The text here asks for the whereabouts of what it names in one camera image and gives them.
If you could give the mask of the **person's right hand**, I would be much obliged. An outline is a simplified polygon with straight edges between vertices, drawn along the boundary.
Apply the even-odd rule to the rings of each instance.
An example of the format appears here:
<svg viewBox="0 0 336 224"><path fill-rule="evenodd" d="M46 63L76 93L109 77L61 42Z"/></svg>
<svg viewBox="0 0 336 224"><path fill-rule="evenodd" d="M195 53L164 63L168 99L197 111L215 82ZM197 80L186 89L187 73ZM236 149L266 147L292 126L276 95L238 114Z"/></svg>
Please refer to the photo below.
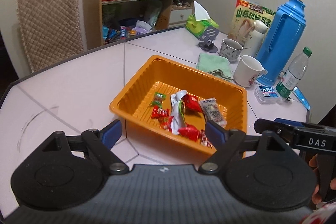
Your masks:
<svg viewBox="0 0 336 224"><path fill-rule="evenodd" d="M314 174L319 177L319 170L318 170L318 163L317 163L317 154L314 155L310 160L309 160L309 166L313 169ZM330 189L335 190L336 188L336 178L333 178L330 182ZM318 205L322 201L322 197L319 193L319 184L315 186L315 190L313 192L313 195L311 197L312 202L315 205Z"/></svg>

